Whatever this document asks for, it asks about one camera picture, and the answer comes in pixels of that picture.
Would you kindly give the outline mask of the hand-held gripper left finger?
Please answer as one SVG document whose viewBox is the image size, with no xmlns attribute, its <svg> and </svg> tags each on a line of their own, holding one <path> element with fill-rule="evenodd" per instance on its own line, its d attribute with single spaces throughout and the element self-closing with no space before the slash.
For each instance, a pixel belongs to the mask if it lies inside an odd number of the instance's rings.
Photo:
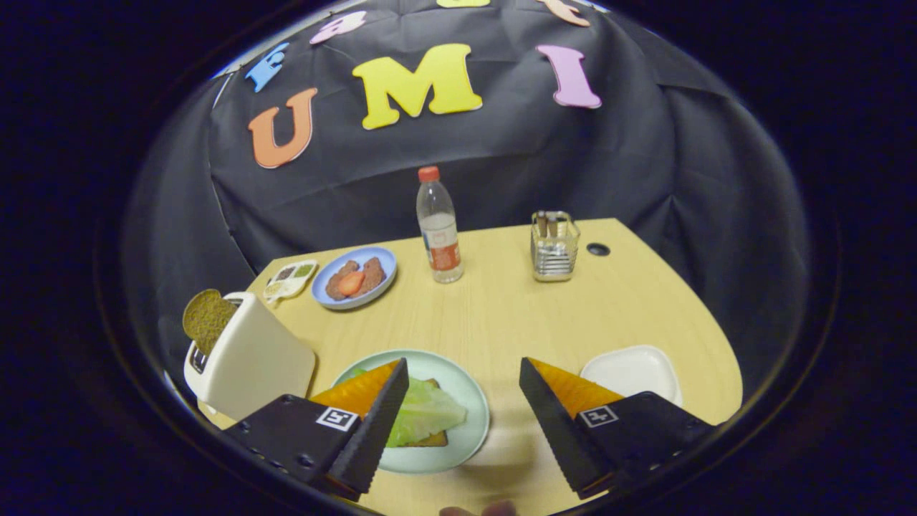
<svg viewBox="0 0 917 516">
<path fill-rule="evenodd" d="M 357 502 L 369 492 L 408 387 L 407 360 L 391 360 L 313 399 L 278 396 L 224 434 L 282 476 Z"/>
</svg>

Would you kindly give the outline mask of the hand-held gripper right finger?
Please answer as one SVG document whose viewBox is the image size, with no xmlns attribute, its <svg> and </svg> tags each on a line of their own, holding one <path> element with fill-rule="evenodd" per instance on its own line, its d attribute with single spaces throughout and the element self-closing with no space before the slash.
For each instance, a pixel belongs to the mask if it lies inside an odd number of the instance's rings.
<svg viewBox="0 0 917 516">
<path fill-rule="evenodd" d="M 716 428 L 651 391 L 624 396 L 533 357 L 519 386 L 580 499 L 648 483 Z"/>
</svg>

